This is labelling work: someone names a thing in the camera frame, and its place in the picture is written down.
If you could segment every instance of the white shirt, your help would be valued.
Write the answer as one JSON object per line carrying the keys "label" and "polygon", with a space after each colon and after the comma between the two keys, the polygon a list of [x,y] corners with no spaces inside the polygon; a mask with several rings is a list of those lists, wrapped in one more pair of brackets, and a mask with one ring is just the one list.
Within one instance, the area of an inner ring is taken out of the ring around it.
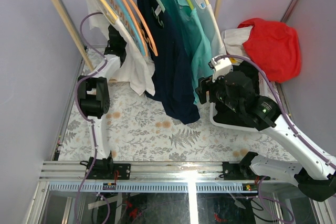
{"label": "white shirt", "polygon": [[196,8],[204,34],[211,43],[212,57],[220,54],[226,55],[225,46],[222,41],[221,34],[219,33],[219,28],[211,5],[205,5],[205,0],[190,1]]}
{"label": "white shirt", "polygon": [[[88,13],[102,12],[101,7],[96,0],[86,0]],[[108,27],[110,23],[104,15],[94,15],[89,18],[90,29],[98,27],[104,34],[106,39],[109,39]],[[143,94],[147,91],[151,95],[155,95],[154,83],[152,76],[155,71],[154,62],[150,57],[141,55],[132,37],[124,27],[120,19],[115,24],[111,24],[126,41],[126,59],[119,70],[112,76],[117,81],[126,81],[130,83],[131,88],[138,94]]]}

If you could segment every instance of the red cloth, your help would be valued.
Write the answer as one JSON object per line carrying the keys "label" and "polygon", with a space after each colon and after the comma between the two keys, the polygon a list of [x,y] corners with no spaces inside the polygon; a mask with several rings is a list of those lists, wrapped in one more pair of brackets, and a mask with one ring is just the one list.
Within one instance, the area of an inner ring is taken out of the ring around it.
{"label": "red cloth", "polygon": [[298,34],[294,28],[278,21],[252,18],[238,28],[253,26],[243,43],[246,53],[270,81],[284,82],[299,75],[301,54]]}

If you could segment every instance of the floral pattern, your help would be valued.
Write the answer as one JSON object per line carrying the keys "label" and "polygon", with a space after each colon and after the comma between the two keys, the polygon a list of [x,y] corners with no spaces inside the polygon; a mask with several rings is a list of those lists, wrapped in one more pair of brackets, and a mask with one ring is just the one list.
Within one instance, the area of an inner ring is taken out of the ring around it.
{"label": "floral pattern", "polygon": [[[99,63],[99,55],[91,50],[88,55],[94,65]],[[167,116],[161,102],[138,96],[128,83],[109,84],[109,93],[107,136],[116,161],[239,161],[248,151],[294,160],[269,136],[214,126],[209,104],[200,108],[197,122],[184,125]],[[90,152],[87,122],[74,105],[59,160],[87,160]]]}

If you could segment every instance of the turquoise shirt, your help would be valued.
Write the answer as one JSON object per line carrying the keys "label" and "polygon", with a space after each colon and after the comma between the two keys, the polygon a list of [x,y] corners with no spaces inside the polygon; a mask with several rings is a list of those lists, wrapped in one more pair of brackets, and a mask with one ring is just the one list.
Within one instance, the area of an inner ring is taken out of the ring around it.
{"label": "turquoise shirt", "polygon": [[199,103],[195,89],[201,77],[213,74],[208,63],[211,61],[211,43],[205,36],[197,11],[191,10],[186,0],[161,0],[166,11],[179,28],[185,50],[192,68],[192,85],[194,88],[195,104]]}

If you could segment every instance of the navy blue shirt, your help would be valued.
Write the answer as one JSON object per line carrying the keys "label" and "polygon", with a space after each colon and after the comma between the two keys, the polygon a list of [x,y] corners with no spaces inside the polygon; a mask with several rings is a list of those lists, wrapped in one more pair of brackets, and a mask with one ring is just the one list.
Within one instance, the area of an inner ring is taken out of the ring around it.
{"label": "navy blue shirt", "polygon": [[198,108],[194,105],[191,65],[181,34],[167,11],[155,13],[160,10],[157,9],[159,4],[156,0],[137,2],[158,50],[158,56],[151,51],[155,64],[152,77],[155,95],[146,95],[161,101],[168,116],[179,119],[184,124],[196,122],[200,117]]}

